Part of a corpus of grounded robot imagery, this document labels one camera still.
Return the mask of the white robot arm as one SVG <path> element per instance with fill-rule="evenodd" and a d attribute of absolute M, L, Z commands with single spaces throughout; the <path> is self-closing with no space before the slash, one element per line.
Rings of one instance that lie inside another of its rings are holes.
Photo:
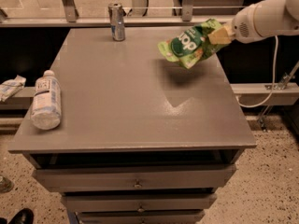
<path fill-rule="evenodd" d="M 276 35 L 299 35 L 299 0 L 263 0 L 239 11 L 208 35 L 212 44 L 248 44 Z"/>

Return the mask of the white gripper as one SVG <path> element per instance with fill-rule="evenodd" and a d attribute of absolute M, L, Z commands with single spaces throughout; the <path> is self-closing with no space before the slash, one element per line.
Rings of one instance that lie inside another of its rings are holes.
<path fill-rule="evenodd" d="M 227 45 L 236 39 L 248 44 L 264 40 L 264 36 L 261 35 L 263 22 L 261 8 L 260 4 L 252 4 L 240 10 L 233 18 L 232 25 L 224 24 L 208 35 L 210 43 Z"/>

